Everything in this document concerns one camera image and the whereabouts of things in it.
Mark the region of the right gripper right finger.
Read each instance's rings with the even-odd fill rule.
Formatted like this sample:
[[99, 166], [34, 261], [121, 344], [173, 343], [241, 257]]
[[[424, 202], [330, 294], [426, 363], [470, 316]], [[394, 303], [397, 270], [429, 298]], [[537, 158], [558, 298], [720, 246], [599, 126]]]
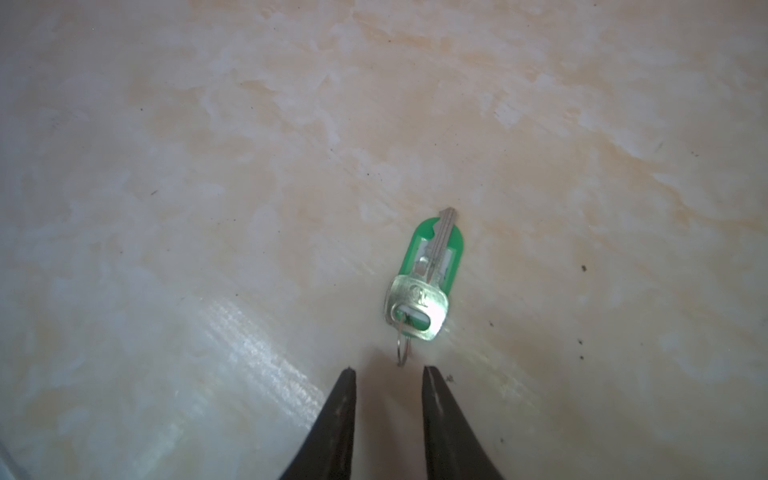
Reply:
[[435, 366], [424, 367], [421, 399], [429, 480], [504, 479]]

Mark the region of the green tag with silver key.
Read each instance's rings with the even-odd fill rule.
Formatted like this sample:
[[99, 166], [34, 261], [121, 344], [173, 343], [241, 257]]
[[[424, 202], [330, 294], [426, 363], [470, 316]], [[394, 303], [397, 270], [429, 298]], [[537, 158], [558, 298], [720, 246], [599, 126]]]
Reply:
[[414, 230], [398, 275], [384, 299], [383, 316], [397, 331], [397, 365], [403, 367], [414, 339], [432, 341], [449, 314], [449, 295], [464, 250], [456, 226], [458, 212], [448, 207]]

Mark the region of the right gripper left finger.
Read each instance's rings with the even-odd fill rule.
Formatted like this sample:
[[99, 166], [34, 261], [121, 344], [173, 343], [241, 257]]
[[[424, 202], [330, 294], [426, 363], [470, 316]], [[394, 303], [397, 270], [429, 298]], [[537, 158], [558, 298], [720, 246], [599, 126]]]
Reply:
[[356, 372], [344, 369], [281, 480], [349, 480], [357, 401]]

